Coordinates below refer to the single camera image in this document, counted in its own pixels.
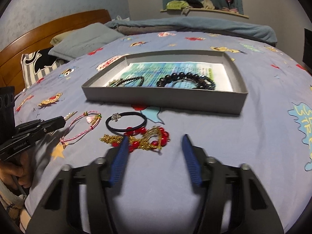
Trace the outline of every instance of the wall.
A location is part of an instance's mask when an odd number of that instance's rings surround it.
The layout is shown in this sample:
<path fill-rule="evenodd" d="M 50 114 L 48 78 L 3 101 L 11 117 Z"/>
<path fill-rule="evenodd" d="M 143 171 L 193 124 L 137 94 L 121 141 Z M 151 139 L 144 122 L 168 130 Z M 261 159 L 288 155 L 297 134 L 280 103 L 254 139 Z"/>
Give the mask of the wall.
<path fill-rule="evenodd" d="M 176 14 L 160 13 L 162 0 L 128 0 L 132 20 L 163 18 Z M 303 64 L 304 28 L 312 23 L 298 0 L 243 0 L 248 20 L 214 12 L 190 12 L 189 16 L 207 16 L 271 26 L 278 39 L 277 48 Z"/>
<path fill-rule="evenodd" d="M 107 9 L 111 18 L 129 17 L 127 0 L 12 0 L 0 18 L 0 51 L 44 23 L 97 9 Z"/>

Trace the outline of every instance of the black bead bracelet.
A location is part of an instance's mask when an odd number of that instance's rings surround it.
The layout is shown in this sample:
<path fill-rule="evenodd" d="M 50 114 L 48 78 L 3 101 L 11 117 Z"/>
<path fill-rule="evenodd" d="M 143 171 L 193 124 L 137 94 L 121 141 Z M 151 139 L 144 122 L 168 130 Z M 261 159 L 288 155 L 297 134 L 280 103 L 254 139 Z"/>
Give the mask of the black bead bracelet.
<path fill-rule="evenodd" d="M 201 90 L 215 90 L 216 88 L 216 83 L 211 80 L 207 76 L 199 76 L 197 74 L 192 74 L 190 72 L 188 73 L 183 73 L 180 72 L 179 74 L 177 73 L 172 73 L 170 75 L 165 75 L 164 77 L 161 77 L 158 82 L 156 83 L 157 87 L 165 87 L 166 84 L 174 82 L 172 87 L 180 82 L 184 81 L 190 81 L 196 85 L 195 88 L 193 89 L 201 89 Z"/>

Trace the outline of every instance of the gray box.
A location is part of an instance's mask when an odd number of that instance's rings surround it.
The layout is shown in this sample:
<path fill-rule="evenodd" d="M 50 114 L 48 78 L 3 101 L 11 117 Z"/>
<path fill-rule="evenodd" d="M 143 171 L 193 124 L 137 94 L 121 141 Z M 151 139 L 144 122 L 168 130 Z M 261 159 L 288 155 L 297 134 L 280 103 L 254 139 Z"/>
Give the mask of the gray box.
<path fill-rule="evenodd" d="M 233 92 L 169 87 L 103 87 L 130 63 L 137 62 L 222 63 Z M 225 52 L 204 50 L 157 51 L 124 56 L 82 85 L 89 101 L 159 106 L 215 113 L 240 114 L 247 88 L 238 68 Z"/>

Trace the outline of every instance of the human hand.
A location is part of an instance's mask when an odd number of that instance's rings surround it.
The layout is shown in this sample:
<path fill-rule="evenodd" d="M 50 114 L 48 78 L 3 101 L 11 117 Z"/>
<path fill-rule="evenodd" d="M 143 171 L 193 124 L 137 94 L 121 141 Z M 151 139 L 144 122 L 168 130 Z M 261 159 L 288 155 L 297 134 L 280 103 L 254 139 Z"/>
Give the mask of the human hand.
<path fill-rule="evenodd" d="M 24 188 L 28 188 L 32 185 L 32 171 L 29 156 L 26 151 L 21 154 L 20 162 L 21 166 L 17 166 L 11 162 L 0 161 L 0 179 L 9 189 L 18 189 L 12 175 L 19 177 L 18 183 L 24 186 Z"/>

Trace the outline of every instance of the pillow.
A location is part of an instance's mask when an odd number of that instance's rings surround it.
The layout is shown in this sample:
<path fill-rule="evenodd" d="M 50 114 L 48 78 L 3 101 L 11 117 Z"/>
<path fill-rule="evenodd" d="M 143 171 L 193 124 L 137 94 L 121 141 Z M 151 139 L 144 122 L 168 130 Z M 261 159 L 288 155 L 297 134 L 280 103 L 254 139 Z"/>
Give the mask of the pillow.
<path fill-rule="evenodd" d="M 68 31 L 68 32 L 63 32 L 63 33 L 61 33 L 59 35 L 56 35 L 55 37 L 52 38 L 52 40 L 50 41 L 50 44 L 52 46 L 56 46 L 57 44 L 59 44 L 63 39 L 65 39 L 69 34 L 71 34 L 74 31 L 75 30 Z"/>
<path fill-rule="evenodd" d="M 21 56 L 21 67 L 26 88 L 65 63 L 55 56 L 48 55 L 50 49 L 47 48 Z"/>
<path fill-rule="evenodd" d="M 50 50 L 49 55 L 71 61 L 121 37 L 124 37 L 122 33 L 101 23 L 94 23 L 68 35 Z"/>

